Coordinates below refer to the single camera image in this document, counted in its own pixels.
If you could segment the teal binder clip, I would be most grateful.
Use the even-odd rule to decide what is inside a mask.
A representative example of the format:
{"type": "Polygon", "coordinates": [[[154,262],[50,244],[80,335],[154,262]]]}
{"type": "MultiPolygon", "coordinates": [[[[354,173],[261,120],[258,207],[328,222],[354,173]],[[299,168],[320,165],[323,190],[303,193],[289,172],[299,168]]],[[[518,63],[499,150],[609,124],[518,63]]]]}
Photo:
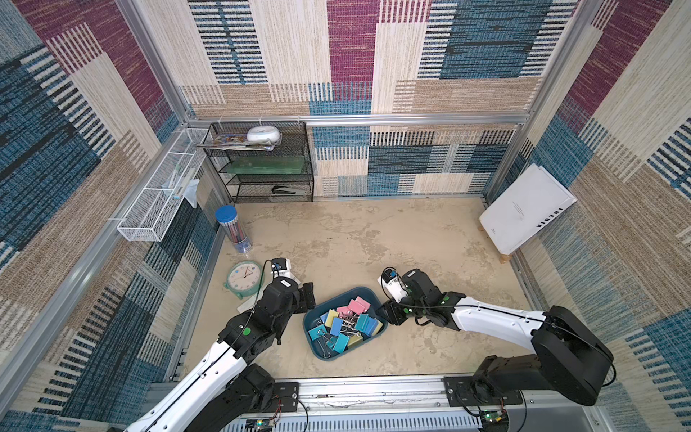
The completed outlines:
{"type": "Polygon", "coordinates": [[[311,341],[316,341],[319,338],[325,337],[327,334],[329,334],[329,331],[327,328],[323,325],[320,324],[308,331],[308,334],[310,336],[311,341]]]}
{"type": "Polygon", "coordinates": [[[335,352],[337,342],[338,342],[338,339],[336,337],[334,337],[333,335],[330,335],[328,337],[326,345],[329,348],[329,350],[331,350],[332,352],[335,352]]]}
{"type": "Polygon", "coordinates": [[[356,325],[354,326],[354,329],[358,332],[365,332],[368,322],[370,320],[370,316],[366,313],[363,313],[358,316],[356,325]]]}
{"type": "Polygon", "coordinates": [[[338,354],[344,353],[345,350],[347,349],[349,341],[350,341],[349,336],[344,335],[344,334],[339,334],[333,350],[335,352],[337,352],[338,354]]]}

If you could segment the yellow binder clip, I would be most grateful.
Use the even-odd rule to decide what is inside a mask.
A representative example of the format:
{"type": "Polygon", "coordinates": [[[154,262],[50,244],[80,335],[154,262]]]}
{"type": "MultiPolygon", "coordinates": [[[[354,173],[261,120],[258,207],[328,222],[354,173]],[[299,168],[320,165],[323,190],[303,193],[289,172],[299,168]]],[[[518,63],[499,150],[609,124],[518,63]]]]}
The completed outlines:
{"type": "Polygon", "coordinates": [[[326,316],[326,319],[324,321],[324,325],[330,329],[333,326],[334,320],[336,320],[336,318],[338,318],[338,317],[339,317],[339,313],[337,311],[329,310],[329,312],[326,316]]]}
{"type": "Polygon", "coordinates": [[[383,323],[380,321],[376,322],[374,330],[372,331],[372,335],[373,336],[377,335],[381,331],[382,328],[383,328],[383,323]]]}
{"type": "Polygon", "coordinates": [[[348,347],[354,347],[355,345],[363,342],[363,336],[361,334],[353,335],[349,338],[347,343],[348,347]]]}

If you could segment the pink binder clip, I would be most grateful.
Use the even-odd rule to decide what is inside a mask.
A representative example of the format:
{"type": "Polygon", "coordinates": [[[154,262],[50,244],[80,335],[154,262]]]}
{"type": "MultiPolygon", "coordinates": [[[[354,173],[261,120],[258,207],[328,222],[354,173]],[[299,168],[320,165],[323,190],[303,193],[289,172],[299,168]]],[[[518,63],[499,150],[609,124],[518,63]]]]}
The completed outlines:
{"type": "Polygon", "coordinates": [[[342,318],[344,320],[351,319],[354,317],[354,313],[347,306],[339,307],[337,309],[337,312],[338,312],[338,317],[342,318]]]}
{"type": "Polygon", "coordinates": [[[363,312],[367,312],[371,307],[371,304],[360,296],[356,297],[356,302],[362,307],[363,312]]]}
{"type": "Polygon", "coordinates": [[[356,302],[356,299],[351,300],[349,302],[349,305],[347,307],[356,315],[361,315],[365,312],[363,312],[362,307],[356,302]]]}

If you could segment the teal plastic storage box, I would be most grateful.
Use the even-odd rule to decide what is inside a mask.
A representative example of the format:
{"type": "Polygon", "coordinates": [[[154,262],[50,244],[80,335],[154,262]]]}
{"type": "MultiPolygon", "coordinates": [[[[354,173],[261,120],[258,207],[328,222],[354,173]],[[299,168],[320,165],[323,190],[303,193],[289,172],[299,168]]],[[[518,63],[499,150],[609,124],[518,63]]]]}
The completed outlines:
{"type": "Polygon", "coordinates": [[[375,310],[381,306],[381,302],[379,301],[378,297],[376,294],[370,290],[369,288],[366,287],[356,287],[354,289],[351,289],[345,293],[342,293],[327,302],[322,302],[321,304],[317,305],[314,309],[308,311],[304,317],[303,320],[303,330],[305,333],[305,336],[307,338],[307,341],[309,343],[309,346],[311,348],[312,354],[316,356],[316,358],[320,360],[325,360],[325,361],[333,361],[336,358],[339,358],[340,356],[343,356],[344,354],[347,354],[348,352],[352,351],[353,349],[356,349],[358,347],[361,347],[362,345],[365,345],[368,341],[373,340],[374,338],[378,338],[383,334],[384,331],[387,329],[387,324],[385,323],[384,320],[380,320],[376,314],[375,310]],[[363,336],[363,342],[355,345],[354,347],[347,347],[344,353],[338,354],[337,352],[332,352],[329,350],[329,348],[326,345],[326,342],[328,340],[328,337],[331,335],[330,333],[327,334],[325,337],[319,338],[316,341],[311,341],[310,336],[308,334],[308,331],[320,324],[323,324],[320,320],[320,316],[326,312],[329,312],[329,310],[337,310],[339,307],[347,306],[349,305],[349,302],[351,300],[354,300],[356,297],[360,296],[361,298],[365,299],[367,302],[371,304],[370,309],[366,312],[370,317],[376,318],[380,322],[383,323],[383,328],[381,331],[375,335],[371,336],[368,338],[365,333],[363,332],[358,332],[354,329],[354,326],[356,325],[356,321],[359,315],[354,314],[354,317],[351,319],[342,319],[344,321],[343,328],[341,331],[341,334],[349,336],[349,338],[353,335],[356,334],[361,334],[363,336]]]}

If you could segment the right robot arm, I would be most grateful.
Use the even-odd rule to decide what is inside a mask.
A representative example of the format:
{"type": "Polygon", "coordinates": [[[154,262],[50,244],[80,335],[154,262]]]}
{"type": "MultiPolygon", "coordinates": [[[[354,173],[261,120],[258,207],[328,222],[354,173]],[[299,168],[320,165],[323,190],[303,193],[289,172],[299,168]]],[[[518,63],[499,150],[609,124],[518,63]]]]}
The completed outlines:
{"type": "Polygon", "coordinates": [[[479,333],[527,349],[523,356],[482,361],[468,384],[479,403],[497,404],[512,392],[538,390],[592,406],[617,379],[613,353],[567,308],[523,311],[442,292],[418,268],[402,274],[387,267],[378,282],[388,300],[376,314],[390,325],[412,319],[420,327],[479,333]]]}

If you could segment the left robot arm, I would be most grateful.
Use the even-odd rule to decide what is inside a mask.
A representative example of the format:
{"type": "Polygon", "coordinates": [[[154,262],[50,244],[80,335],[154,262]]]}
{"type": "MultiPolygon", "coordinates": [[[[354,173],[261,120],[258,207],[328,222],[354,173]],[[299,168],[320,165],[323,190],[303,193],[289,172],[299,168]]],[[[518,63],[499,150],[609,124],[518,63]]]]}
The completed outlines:
{"type": "Polygon", "coordinates": [[[293,315],[315,306],[312,283],[275,277],[250,310],[228,321],[194,370],[126,429],[219,431],[242,414],[267,412],[275,379],[254,361],[281,343],[293,315]]]}

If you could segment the ruler set white package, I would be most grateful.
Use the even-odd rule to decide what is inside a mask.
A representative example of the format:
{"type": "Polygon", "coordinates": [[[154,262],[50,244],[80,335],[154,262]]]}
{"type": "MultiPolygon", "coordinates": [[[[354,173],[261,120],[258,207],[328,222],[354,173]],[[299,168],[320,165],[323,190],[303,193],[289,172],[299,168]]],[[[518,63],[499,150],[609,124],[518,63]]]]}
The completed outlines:
{"type": "Polygon", "coordinates": [[[254,307],[255,301],[257,300],[257,297],[255,295],[249,297],[246,299],[243,304],[241,304],[239,307],[237,307],[238,313],[243,313],[245,311],[249,311],[254,307]]]}

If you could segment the blue lid pencil tube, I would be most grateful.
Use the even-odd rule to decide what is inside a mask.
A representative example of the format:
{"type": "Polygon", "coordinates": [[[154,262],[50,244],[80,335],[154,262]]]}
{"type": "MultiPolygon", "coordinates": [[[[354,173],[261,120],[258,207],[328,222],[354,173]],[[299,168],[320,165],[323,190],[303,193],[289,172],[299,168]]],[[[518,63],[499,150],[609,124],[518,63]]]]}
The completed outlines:
{"type": "Polygon", "coordinates": [[[224,205],[216,211],[215,217],[235,250],[240,254],[250,252],[252,243],[239,219],[237,209],[232,205],[224,205]]]}

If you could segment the black stapler on shelf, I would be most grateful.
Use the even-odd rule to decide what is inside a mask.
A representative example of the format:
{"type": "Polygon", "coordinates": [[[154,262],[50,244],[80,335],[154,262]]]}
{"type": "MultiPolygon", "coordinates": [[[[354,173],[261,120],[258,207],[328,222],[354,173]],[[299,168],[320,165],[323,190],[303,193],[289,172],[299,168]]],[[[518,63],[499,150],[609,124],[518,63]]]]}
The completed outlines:
{"type": "Polygon", "coordinates": [[[271,192],[272,195],[280,196],[307,196],[309,194],[309,192],[306,190],[295,187],[289,187],[286,185],[274,185],[272,187],[271,192]]]}

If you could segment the white item in basket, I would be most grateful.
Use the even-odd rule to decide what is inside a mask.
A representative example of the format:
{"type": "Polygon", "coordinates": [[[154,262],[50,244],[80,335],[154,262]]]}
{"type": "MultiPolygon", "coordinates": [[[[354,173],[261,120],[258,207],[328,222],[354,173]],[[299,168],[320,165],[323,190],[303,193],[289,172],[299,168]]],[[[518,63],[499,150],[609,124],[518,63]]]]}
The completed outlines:
{"type": "Polygon", "coordinates": [[[173,199],[185,199],[193,208],[197,207],[197,189],[200,183],[195,176],[193,171],[189,171],[171,193],[173,199]]]}

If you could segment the magazines on top shelf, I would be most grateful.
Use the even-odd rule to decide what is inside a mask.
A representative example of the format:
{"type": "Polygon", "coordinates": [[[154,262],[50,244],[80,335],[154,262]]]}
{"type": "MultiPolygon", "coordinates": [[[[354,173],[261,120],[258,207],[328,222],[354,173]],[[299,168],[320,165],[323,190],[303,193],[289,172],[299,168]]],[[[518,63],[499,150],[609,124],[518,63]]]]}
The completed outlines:
{"type": "Polygon", "coordinates": [[[208,135],[201,143],[195,145],[197,149],[233,150],[233,151],[273,151],[280,145],[283,135],[276,140],[249,141],[246,136],[222,134],[215,137],[208,135]]]}

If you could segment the white round tape dispenser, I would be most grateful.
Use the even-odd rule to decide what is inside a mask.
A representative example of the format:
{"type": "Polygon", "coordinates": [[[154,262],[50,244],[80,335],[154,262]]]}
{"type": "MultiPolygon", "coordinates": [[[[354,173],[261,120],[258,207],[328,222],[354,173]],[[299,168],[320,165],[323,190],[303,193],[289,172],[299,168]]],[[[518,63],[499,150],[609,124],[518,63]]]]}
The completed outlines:
{"type": "Polygon", "coordinates": [[[281,133],[277,127],[271,125],[255,126],[248,130],[247,141],[249,143],[271,143],[279,142],[281,133]]]}

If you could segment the green round wall clock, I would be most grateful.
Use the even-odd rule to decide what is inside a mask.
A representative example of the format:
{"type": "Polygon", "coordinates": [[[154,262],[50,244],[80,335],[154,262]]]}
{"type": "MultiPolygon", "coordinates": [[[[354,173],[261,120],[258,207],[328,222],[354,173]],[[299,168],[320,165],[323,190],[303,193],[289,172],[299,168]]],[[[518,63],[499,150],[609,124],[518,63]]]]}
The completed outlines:
{"type": "Polygon", "coordinates": [[[264,268],[256,261],[242,261],[228,273],[223,287],[240,300],[256,295],[264,281],[264,268]]]}

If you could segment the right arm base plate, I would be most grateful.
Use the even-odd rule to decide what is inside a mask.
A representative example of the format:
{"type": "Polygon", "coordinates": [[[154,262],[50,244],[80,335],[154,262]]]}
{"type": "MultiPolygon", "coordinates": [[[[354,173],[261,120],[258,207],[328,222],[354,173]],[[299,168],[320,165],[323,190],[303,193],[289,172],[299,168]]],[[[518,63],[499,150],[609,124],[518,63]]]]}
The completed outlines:
{"type": "Polygon", "coordinates": [[[521,405],[524,402],[520,391],[500,392],[486,383],[476,383],[471,375],[445,376],[442,382],[451,407],[521,405]]]}

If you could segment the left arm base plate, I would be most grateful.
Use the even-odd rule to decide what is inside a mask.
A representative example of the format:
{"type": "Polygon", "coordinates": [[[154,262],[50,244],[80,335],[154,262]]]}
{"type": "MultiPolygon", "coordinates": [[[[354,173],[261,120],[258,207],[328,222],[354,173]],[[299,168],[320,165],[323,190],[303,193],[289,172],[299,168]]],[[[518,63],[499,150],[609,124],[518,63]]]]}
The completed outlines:
{"type": "Polygon", "coordinates": [[[297,381],[275,382],[266,412],[295,413],[299,408],[300,384],[297,381]]]}

